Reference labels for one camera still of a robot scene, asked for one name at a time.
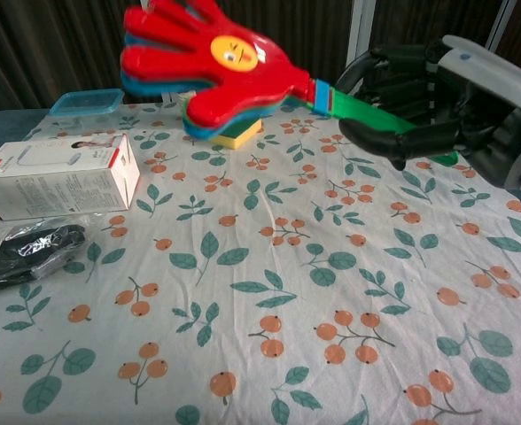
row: yellow sponge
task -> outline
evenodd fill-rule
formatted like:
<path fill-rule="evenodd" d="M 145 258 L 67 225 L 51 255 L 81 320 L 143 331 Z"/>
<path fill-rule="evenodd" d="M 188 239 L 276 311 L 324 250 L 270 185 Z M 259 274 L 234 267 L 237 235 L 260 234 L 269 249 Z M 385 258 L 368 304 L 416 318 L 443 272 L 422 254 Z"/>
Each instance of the yellow sponge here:
<path fill-rule="evenodd" d="M 252 139 L 261 128 L 262 120 L 240 120 L 213 137 L 211 143 L 220 144 L 224 148 L 238 149 L 243 143 Z"/>

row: white cardboard box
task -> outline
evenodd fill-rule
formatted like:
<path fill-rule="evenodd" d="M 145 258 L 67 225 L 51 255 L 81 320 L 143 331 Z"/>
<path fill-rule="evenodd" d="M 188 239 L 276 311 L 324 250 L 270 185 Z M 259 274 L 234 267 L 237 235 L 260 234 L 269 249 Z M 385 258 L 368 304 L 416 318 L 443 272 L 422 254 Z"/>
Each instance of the white cardboard box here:
<path fill-rule="evenodd" d="M 127 210 L 139 176 L 126 134 L 5 143 L 0 218 Z"/>

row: floral tablecloth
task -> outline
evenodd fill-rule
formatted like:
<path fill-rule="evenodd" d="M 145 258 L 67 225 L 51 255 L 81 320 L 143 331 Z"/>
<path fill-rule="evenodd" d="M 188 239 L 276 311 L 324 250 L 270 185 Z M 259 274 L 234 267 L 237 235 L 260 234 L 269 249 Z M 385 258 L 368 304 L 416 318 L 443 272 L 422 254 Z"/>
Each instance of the floral tablecloth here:
<path fill-rule="evenodd" d="M 464 163 L 399 173 L 284 106 L 238 151 L 173 104 L 127 131 L 130 211 L 0 291 L 0 424 L 520 424 L 521 204 Z"/>

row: cartoon face sticker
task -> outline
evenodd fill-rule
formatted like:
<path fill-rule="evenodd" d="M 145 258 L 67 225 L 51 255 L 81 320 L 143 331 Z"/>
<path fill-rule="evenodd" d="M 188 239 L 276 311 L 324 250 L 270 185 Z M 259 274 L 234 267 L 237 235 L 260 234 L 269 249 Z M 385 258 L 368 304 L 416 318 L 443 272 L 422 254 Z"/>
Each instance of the cartoon face sticker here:
<path fill-rule="evenodd" d="M 254 47 L 232 35 L 215 37 L 211 42 L 211 54 L 221 65 L 240 73 L 252 71 L 259 63 Z"/>

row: red plastic hand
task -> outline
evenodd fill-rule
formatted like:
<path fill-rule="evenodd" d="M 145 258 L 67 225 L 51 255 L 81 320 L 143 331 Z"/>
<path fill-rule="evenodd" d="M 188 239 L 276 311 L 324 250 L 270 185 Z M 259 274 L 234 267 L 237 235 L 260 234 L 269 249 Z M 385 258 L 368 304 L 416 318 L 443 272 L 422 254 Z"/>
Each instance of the red plastic hand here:
<path fill-rule="evenodd" d="M 128 46 L 121 59 L 128 75 L 147 82 L 212 82 L 214 87 L 199 92 L 187 107 L 190 120 L 203 128 L 220 127 L 289 95 L 308 100 L 309 74 L 276 44 L 227 19 L 213 0 L 188 4 L 192 12 L 174 0 L 155 0 L 147 12 L 127 11 L 128 32 L 164 45 Z"/>

